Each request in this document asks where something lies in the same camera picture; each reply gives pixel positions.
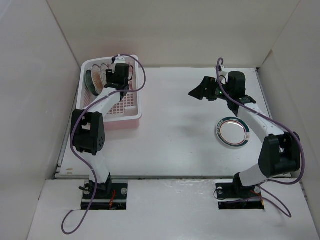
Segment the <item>orange sunburst plate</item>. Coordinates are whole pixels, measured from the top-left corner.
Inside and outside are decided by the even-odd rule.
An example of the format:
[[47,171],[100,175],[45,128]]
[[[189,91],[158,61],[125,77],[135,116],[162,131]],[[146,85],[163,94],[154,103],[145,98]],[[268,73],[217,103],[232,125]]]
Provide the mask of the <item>orange sunburst plate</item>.
[[96,93],[98,95],[101,94],[105,85],[101,77],[101,68],[99,65],[94,64],[91,67],[91,78],[92,78],[92,82],[95,87]]

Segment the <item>white plate grey rim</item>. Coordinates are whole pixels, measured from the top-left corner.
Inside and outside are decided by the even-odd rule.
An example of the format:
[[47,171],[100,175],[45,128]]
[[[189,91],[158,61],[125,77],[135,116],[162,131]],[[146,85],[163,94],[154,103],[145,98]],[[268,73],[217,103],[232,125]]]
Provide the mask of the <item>white plate grey rim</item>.
[[109,66],[105,63],[102,63],[100,66],[100,77],[105,85],[107,83],[107,71],[109,70]]

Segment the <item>blue floral plate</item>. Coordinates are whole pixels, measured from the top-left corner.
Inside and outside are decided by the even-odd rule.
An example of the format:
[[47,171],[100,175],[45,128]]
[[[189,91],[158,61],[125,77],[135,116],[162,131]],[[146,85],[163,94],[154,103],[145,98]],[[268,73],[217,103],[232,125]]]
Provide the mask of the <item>blue floral plate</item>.
[[91,70],[87,70],[85,72],[85,78],[84,78],[84,83],[86,88],[89,90],[89,92],[94,95],[94,96],[98,96],[99,94],[96,92],[96,88],[95,85],[93,83],[93,79],[92,79],[92,72]]

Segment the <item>green red rimmed plate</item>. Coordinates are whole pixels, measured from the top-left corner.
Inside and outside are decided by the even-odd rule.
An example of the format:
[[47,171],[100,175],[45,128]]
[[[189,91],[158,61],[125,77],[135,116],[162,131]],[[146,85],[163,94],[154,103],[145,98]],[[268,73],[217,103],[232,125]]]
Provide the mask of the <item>green red rimmed plate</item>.
[[220,119],[215,127],[217,138],[225,146],[242,148],[250,140],[250,128],[237,117],[225,117]]

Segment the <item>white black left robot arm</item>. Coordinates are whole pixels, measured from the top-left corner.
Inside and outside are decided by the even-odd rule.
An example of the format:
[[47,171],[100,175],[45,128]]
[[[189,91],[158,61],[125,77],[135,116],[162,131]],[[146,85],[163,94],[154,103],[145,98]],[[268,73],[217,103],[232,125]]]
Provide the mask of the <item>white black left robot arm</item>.
[[88,190],[102,199],[112,192],[111,174],[96,159],[106,141],[104,117],[130,91],[131,68],[125,62],[111,64],[102,92],[90,105],[75,109],[71,115],[70,149],[91,170]]

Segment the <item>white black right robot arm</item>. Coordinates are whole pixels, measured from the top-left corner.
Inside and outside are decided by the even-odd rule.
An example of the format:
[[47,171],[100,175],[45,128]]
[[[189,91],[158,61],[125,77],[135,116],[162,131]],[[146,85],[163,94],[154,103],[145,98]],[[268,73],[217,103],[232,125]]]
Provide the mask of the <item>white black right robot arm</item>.
[[262,148],[258,162],[251,168],[238,172],[231,182],[218,182],[218,200],[247,199],[257,196],[260,184],[273,177],[297,172],[301,168],[299,136],[264,115],[256,101],[246,94],[246,77],[240,71],[231,71],[225,83],[220,78],[205,76],[189,96],[208,101],[227,102],[234,113],[233,120],[247,124],[260,139]]

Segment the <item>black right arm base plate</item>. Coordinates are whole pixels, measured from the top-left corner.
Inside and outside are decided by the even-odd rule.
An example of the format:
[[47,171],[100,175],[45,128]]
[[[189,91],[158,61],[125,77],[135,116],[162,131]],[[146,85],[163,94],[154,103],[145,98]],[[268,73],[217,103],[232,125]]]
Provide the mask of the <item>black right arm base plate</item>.
[[255,186],[238,188],[233,182],[216,182],[215,198],[219,210],[264,210],[261,189]]

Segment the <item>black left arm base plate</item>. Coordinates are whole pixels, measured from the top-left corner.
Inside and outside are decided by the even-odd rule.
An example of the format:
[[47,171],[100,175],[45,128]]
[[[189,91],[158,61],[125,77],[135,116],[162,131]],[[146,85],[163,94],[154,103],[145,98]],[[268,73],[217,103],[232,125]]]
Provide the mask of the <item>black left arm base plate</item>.
[[[81,210],[86,210],[93,196],[94,185],[86,183],[82,190],[82,200],[80,203]],[[127,209],[128,184],[113,183],[110,193],[97,190],[90,210],[122,211]]]

